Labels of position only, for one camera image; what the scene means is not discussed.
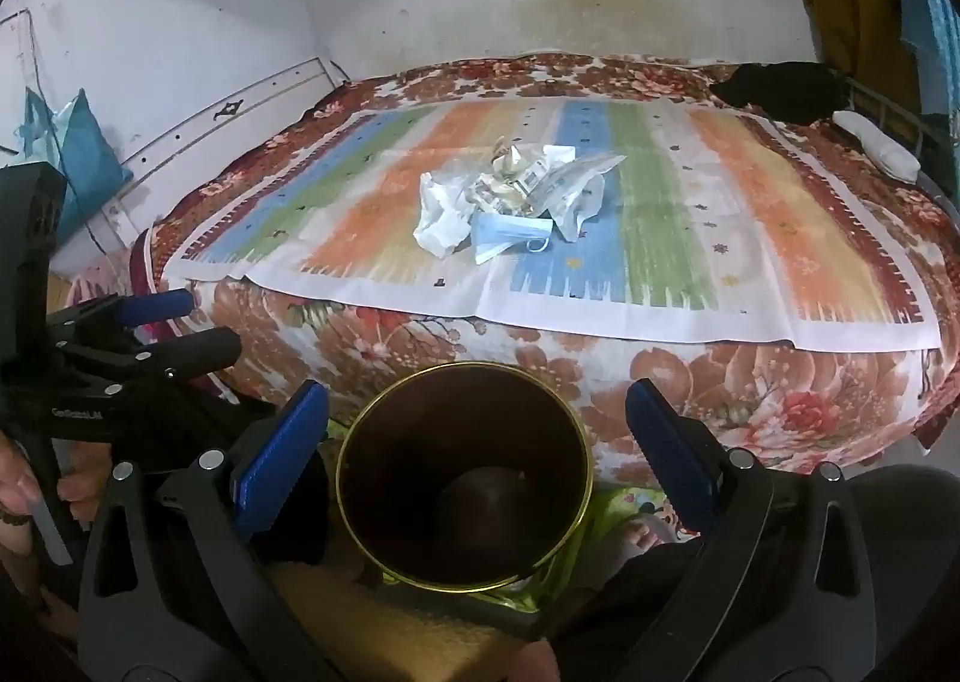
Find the person's left hand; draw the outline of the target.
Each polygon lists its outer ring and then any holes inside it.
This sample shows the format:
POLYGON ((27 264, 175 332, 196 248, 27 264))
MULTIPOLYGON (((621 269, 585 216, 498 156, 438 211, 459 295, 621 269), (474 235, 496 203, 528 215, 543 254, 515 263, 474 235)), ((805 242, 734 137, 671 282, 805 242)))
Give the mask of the person's left hand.
MULTIPOLYGON (((98 513, 107 479, 112 471, 110 446, 106 443, 73 441, 68 446, 68 472, 60 475, 55 492, 80 523, 91 523, 98 513)), ((2 516, 24 518, 46 498, 47 484, 25 451, 2 435, 2 516)))

